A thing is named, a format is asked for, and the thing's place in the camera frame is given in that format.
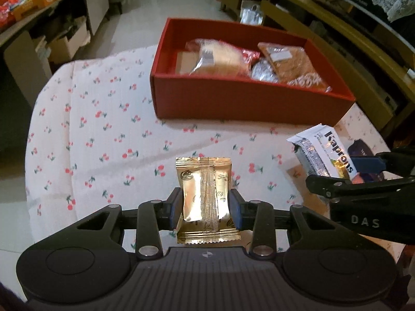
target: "ribbed black surface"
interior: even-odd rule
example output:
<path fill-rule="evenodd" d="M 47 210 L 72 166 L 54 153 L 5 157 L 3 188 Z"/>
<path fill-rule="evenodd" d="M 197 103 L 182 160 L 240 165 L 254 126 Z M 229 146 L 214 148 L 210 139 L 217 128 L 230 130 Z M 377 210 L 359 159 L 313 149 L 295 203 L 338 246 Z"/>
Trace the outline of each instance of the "ribbed black surface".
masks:
<path fill-rule="evenodd" d="M 255 261 L 243 248 L 172 248 L 162 259 L 141 262 L 125 285 L 100 300 L 30 305 L 39 311 L 391 310 L 381 302 L 343 308 L 312 301 L 292 289 L 273 263 Z"/>

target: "tiled floor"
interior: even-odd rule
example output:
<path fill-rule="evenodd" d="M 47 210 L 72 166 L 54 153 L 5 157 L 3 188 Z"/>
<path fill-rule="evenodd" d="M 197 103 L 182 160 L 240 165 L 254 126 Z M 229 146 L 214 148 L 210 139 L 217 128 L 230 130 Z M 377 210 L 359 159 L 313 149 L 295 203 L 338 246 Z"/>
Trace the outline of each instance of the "tiled floor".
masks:
<path fill-rule="evenodd" d="M 157 44 L 168 17 L 230 19 L 215 0 L 127 0 L 123 14 L 115 10 L 109 21 L 104 19 L 91 43 L 76 58 L 103 58 Z M 33 240 L 22 169 L 22 160 L 13 161 L 6 169 L 0 165 L 0 281 L 24 298 L 15 268 L 20 253 Z"/>

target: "white snack package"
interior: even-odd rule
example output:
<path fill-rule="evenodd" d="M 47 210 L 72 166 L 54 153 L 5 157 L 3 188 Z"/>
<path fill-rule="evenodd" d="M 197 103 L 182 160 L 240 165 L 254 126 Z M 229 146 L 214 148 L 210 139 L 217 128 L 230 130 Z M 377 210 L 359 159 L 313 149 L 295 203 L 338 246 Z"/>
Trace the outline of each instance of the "white snack package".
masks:
<path fill-rule="evenodd" d="M 287 141 L 294 144 L 295 155 L 308 175 L 350 180 L 357 175 L 356 167 L 333 127 L 319 124 Z"/>

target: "gold wrapper packet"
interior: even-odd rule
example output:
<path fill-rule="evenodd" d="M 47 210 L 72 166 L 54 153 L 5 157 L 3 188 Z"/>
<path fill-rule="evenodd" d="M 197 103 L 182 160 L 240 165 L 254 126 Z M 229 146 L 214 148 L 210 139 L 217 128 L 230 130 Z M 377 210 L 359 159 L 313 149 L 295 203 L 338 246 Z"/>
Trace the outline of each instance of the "gold wrapper packet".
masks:
<path fill-rule="evenodd" d="M 228 208 L 231 160 L 176 158 L 176 169 L 184 193 L 178 243 L 240 240 Z"/>

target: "orange box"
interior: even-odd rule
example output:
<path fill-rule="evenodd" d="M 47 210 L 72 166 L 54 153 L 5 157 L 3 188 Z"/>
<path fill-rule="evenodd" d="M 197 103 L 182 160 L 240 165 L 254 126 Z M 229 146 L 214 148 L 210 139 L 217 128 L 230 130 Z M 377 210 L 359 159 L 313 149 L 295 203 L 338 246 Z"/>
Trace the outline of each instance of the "orange box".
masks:
<path fill-rule="evenodd" d="M 38 10 L 41 10 L 51 4 L 56 0 L 29 0 L 12 10 L 13 15 L 16 18 L 16 21 L 20 21 L 25 17 L 35 13 Z"/>
<path fill-rule="evenodd" d="M 249 78 L 176 73 L 178 53 L 196 38 L 222 40 L 258 50 L 258 42 L 303 47 L 319 75 L 332 87 L 324 93 Z M 334 126 L 355 98 L 341 76 L 317 47 L 285 31 L 236 22 L 169 18 L 161 34 L 150 74 L 158 118 L 324 123 Z"/>

